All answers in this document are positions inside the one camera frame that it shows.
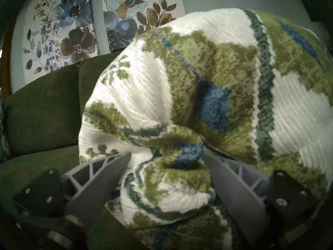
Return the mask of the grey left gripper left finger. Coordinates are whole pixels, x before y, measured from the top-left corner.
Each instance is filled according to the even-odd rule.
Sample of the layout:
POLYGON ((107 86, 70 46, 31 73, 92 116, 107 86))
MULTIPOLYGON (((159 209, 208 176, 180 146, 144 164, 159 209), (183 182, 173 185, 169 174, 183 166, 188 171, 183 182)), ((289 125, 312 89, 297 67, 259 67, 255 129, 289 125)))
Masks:
POLYGON ((29 216, 75 216, 89 232, 111 200, 131 156, 125 153, 90 160, 63 175, 49 169, 14 195, 13 203, 29 216))

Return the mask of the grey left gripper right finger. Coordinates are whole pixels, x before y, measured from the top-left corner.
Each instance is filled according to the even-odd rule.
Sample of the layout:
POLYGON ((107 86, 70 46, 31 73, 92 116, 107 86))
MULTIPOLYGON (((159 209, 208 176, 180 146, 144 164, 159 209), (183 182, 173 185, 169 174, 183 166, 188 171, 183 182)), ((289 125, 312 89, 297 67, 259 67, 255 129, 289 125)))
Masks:
POLYGON ((253 165, 204 151, 214 190, 250 246, 286 246, 308 230, 318 199, 283 169, 271 175, 253 165))

